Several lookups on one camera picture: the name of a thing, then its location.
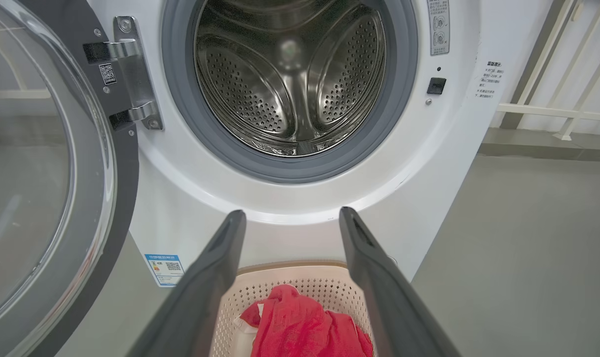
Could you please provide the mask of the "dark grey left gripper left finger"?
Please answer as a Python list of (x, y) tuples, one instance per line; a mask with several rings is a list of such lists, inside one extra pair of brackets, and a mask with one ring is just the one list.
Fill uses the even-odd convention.
[(238, 274), (246, 231), (230, 212), (128, 352), (130, 357), (207, 357), (221, 298)]

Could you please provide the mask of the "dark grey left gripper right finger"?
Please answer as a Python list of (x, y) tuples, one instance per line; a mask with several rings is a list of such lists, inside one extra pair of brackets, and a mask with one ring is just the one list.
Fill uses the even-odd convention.
[(455, 345), (359, 213), (339, 212), (347, 268), (363, 290), (380, 357), (458, 357)]

